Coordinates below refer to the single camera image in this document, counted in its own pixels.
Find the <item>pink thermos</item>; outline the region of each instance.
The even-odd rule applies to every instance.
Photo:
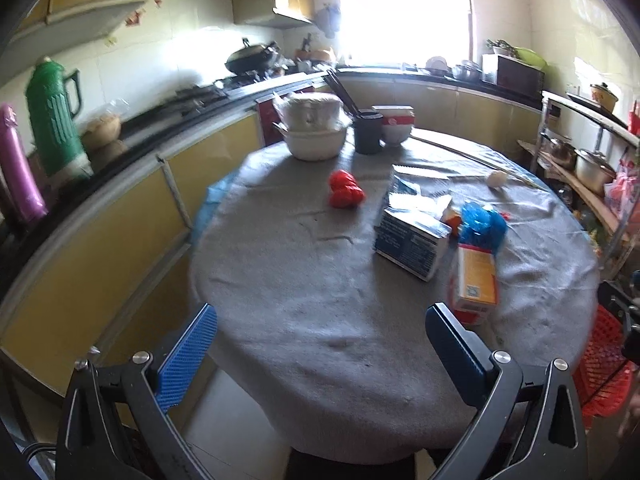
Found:
[[[14,110],[0,105],[0,167],[18,215],[31,224],[47,214],[47,206],[33,180],[17,126]]]

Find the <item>red plastic basket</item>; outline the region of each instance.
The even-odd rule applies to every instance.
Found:
[[[613,415],[629,394],[633,381],[632,363],[627,363],[607,382],[610,375],[625,362],[620,353],[622,342],[620,322],[599,305],[591,339],[574,374],[582,418],[587,428],[591,427],[595,415]]]

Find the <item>bright window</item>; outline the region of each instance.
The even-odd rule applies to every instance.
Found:
[[[470,0],[341,0],[341,43],[351,64],[449,66],[471,59]]]

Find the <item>green thermos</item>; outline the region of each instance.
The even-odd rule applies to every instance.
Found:
[[[79,72],[76,70],[69,76],[64,73],[62,65],[44,57],[36,65],[24,93],[38,156],[53,189],[91,175],[89,159],[73,122],[82,108]],[[76,87],[76,111],[71,110],[66,92],[69,80]]]

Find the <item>yellow box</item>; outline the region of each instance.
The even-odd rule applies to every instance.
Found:
[[[491,251],[459,245],[451,275],[450,309],[466,327],[484,322],[498,304]]]

